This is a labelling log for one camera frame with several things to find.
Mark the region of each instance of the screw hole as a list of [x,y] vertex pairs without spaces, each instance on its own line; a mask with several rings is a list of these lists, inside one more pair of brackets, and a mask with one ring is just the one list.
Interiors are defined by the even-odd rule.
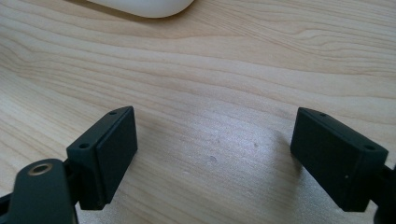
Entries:
[[369,146],[369,145],[365,145],[365,148],[369,149],[369,150],[375,150],[375,147]]
[[90,146],[90,144],[88,144],[88,143],[83,143],[83,144],[79,145],[79,148],[87,148],[87,147],[89,147],[89,146]]
[[52,169],[51,163],[39,164],[29,170],[28,175],[42,175]]

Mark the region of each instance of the black plastic arm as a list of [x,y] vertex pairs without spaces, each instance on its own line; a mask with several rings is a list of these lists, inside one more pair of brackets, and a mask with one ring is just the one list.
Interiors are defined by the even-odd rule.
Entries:
[[101,210],[110,203],[137,151],[134,109],[104,115],[67,148],[68,159],[34,162],[0,198],[0,224],[78,223],[75,204]]
[[346,212],[378,205],[375,223],[396,223],[396,173],[388,151],[327,114],[299,108],[290,150]]

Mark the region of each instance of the black plastic bracket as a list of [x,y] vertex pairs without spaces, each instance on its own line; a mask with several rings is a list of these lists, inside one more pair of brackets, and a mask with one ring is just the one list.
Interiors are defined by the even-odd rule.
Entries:
[[396,173],[379,144],[327,114],[299,108],[290,150],[344,211],[364,212],[373,200],[375,223],[396,223]]
[[137,151],[134,109],[104,115],[67,148],[68,159],[34,162],[0,198],[0,224],[78,223],[75,204],[101,210],[110,203]]

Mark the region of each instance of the wood grain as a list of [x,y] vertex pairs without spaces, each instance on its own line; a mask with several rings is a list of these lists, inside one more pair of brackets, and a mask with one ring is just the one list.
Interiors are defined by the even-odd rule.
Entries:
[[107,111],[139,150],[112,204],[80,223],[373,223],[290,155],[299,106],[396,163],[396,2],[196,0],[152,20],[83,0],[0,0],[0,194]]

